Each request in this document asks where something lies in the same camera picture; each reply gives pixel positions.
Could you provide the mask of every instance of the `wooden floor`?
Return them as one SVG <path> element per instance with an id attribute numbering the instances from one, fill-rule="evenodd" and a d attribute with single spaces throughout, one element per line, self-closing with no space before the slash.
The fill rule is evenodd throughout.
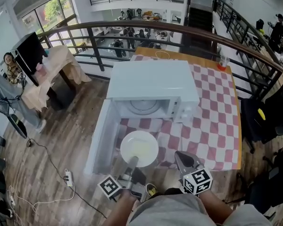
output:
<path id="1" fill-rule="evenodd" d="M 115 202 L 109 201 L 97 188 L 102 176 L 87 176 L 83 174 L 83 169 L 107 89 L 108 81 L 100 79 L 92 79 L 92 82 L 77 86 L 77 96 L 66 111 L 56 112 L 51 108 L 43 110 L 42 115 L 47 120 L 47 126 L 41 134 L 37 134 L 29 124 L 26 124 L 29 137 L 48 148 L 60 174 L 64 175 L 65 168 L 71 170 L 75 190 L 106 216 Z M 31 203 L 67 199 L 72 196 L 72 191 L 58 177 L 49 162 L 44 148 L 37 145 L 27 148 L 26 140 L 10 126 L 5 133 L 5 139 L 7 145 L 0 157 L 7 160 L 4 172 L 7 187 L 12 185 L 19 196 Z M 256 143 L 256 152 L 252 155 L 243 142 L 242 168 L 239 172 L 250 183 L 256 175 L 268 169 L 262 157 L 265 155 L 272 158 L 273 152 L 282 146 L 283 137 L 278 137 L 266 145 Z M 212 190 L 220 199 L 230 201 L 243 196 L 241 184 L 236 180 L 236 173 L 236 170 L 212 172 Z M 156 169 L 149 175 L 149 180 L 160 189 L 164 189 L 177 185 L 178 175 L 177 170 Z M 36 213 L 24 201 L 17 199 L 16 204 L 17 213 L 24 226 L 98 226 L 104 221 L 102 215 L 78 196 L 67 202 L 41 204 L 37 206 Z M 283 225 L 283 205 L 271 208 L 267 215 L 274 211 L 277 214 L 273 225 Z"/>

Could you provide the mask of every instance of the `white plate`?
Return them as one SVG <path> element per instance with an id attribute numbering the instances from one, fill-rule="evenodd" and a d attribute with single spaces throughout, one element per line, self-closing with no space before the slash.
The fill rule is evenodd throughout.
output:
<path id="1" fill-rule="evenodd" d="M 157 140 L 146 131 L 133 131 L 123 139 L 121 143 L 121 155 L 127 163 L 129 163 L 132 157 L 137 156 L 137 167 L 146 167 L 157 158 Z"/>

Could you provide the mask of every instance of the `black cable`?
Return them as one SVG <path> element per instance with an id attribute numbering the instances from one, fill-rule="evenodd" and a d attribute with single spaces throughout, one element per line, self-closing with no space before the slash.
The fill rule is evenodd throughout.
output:
<path id="1" fill-rule="evenodd" d="M 39 143 L 37 143 L 37 142 L 35 141 L 35 139 L 31 139 L 31 138 L 29 138 L 29 140 L 27 141 L 26 146 L 27 146 L 27 147 L 30 147 L 31 144 L 32 144 L 32 142 L 34 142 L 34 143 L 36 143 L 38 146 L 44 147 L 44 148 L 46 149 L 46 152 L 47 152 L 49 161 L 51 162 L 51 164 L 53 165 L 53 167 L 56 169 L 56 171 L 57 171 L 59 177 L 60 177 L 61 179 L 63 179 L 63 181 L 64 181 L 65 184 L 67 184 L 66 181 L 65 181 L 65 180 L 66 180 L 66 179 L 65 179 L 66 176 L 62 177 L 62 176 L 60 175 L 60 173 L 59 173 L 57 167 L 55 166 L 55 164 L 53 164 L 53 162 L 52 162 L 52 160 L 51 160 L 51 157 L 50 157 L 50 154 L 49 154 L 49 152 L 48 152 L 47 147 L 45 147 L 45 146 L 43 146 L 43 145 L 40 145 Z M 107 219 L 107 217 L 106 217 L 101 211 L 99 211 L 99 210 L 96 209 L 95 207 L 91 206 L 83 197 L 80 196 L 79 193 L 75 192 L 75 194 L 78 195 L 79 198 L 82 199 L 86 204 L 88 204 L 90 207 L 92 207 L 94 210 L 96 210 L 96 211 L 97 211 L 98 213 L 100 213 L 104 218 Z"/>

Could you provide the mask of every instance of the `microwave door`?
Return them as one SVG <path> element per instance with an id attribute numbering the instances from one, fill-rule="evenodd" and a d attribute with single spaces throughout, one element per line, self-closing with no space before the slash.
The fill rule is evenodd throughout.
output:
<path id="1" fill-rule="evenodd" d="M 114 103 L 104 100 L 92 136 L 91 147 L 84 169 L 85 174 L 109 174 L 117 143 L 121 117 Z"/>

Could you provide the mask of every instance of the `yellow object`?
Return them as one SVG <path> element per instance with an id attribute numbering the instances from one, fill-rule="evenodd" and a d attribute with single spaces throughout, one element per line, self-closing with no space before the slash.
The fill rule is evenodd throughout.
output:
<path id="1" fill-rule="evenodd" d="M 263 111 L 261 109 L 258 109 L 258 113 L 260 114 L 260 116 L 262 117 L 262 119 L 265 121 L 266 118 L 265 118 L 265 115 L 263 113 Z"/>

